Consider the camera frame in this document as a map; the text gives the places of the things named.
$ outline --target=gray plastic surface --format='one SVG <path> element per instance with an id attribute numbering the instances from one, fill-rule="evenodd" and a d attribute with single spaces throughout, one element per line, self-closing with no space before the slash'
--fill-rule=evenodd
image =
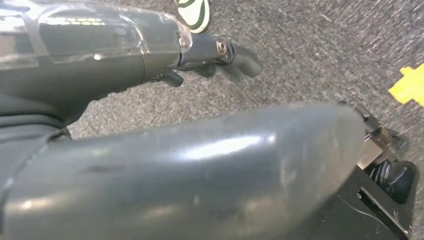
<path id="1" fill-rule="evenodd" d="M 192 37 L 167 13 L 95 1 L 6 0 L 0 42 L 7 46 L 0 48 L 0 116 L 39 123 L 32 117 L 46 115 L 67 126 L 90 101 L 175 68 Z"/>
<path id="2" fill-rule="evenodd" d="M 51 136 L 58 135 L 59 132 L 61 131 L 57 128 L 40 124 L 0 128 L 1 216 L 4 213 L 8 194 L 20 171 L 26 167 L 34 155 L 36 156 L 38 152 L 47 148 L 48 140 Z"/>
<path id="3" fill-rule="evenodd" d="M 51 142 L 4 206 L 6 240 L 275 240 L 336 192 L 365 127 L 352 109 L 274 106 Z"/>

